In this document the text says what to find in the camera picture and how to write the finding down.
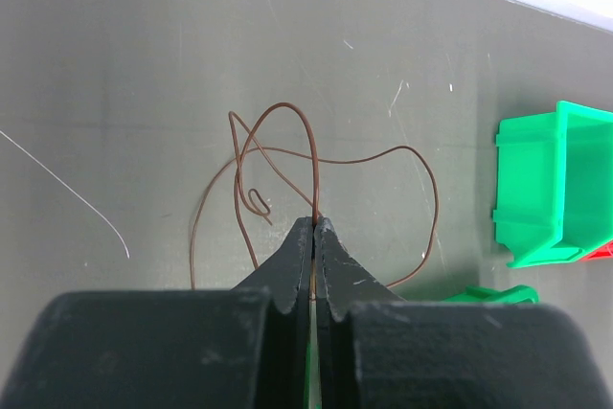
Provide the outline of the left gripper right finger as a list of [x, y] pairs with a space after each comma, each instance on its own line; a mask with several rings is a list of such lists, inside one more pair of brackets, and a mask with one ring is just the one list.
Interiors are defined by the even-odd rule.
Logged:
[[604, 408], [576, 323], [542, 304], [412, 303], [385, 287], [321, 218], [313, 233], [326, 408]]

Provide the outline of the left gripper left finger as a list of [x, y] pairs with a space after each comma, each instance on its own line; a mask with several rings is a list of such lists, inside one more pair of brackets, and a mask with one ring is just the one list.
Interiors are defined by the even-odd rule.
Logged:
[[5, 408], [304, 408], [313, 227], [229, 290], [75, 291], [39, 314]]

